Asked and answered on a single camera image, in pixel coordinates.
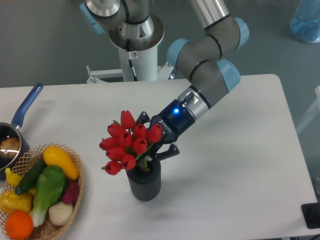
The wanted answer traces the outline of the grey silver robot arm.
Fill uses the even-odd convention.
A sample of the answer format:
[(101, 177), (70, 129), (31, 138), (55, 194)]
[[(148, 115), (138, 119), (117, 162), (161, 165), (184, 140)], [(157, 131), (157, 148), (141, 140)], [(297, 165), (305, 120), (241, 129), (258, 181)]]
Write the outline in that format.
[[(194, 43), (177, 39), (167, 51), (169, 69), (180, 72), (190, 86), (149, 120), (151, 125), (160, 124), (162, 139), (137, 159), (137, 165), (177, 155), (178, 137), (240, 82), (238, 70), (225, 56), (248, 40), (248, 26), (231, 17), (222, 0), (193, 0), (191, 5), (205, 36)], [(164, 26), (150, 12), (149, 1), (85, 0), (79, 8), (91, 29), (108, 33), (117, 47), (125, 82), (169, 76), (158, 68)]]

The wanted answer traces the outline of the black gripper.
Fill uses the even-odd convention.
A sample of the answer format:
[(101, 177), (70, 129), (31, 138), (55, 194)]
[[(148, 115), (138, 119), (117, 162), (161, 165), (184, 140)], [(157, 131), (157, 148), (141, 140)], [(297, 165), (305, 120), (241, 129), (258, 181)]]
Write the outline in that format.
[(150, 127), (155, 124), (160, 125), (164, 136), (161, 137), (162, 144), (170, 144), (168, 149), (163, 152), (158, 152), (162, 144), (155, 143), (149, 150), (147, 150), (143, 161), (151, 162), (153, 160), (162, 161), (180, 153), (176, 142), (178, 137), (182, 135), (191, 125), (196, 122), (194, 117), (189, 111), (180, 106), (180, 102), (175, 99), (168, 106), (166, 106), (159, 114), (154, 115), (152, 118), (142, 111), (135, 121), (135, 125), (144, 125), (150, 123)]

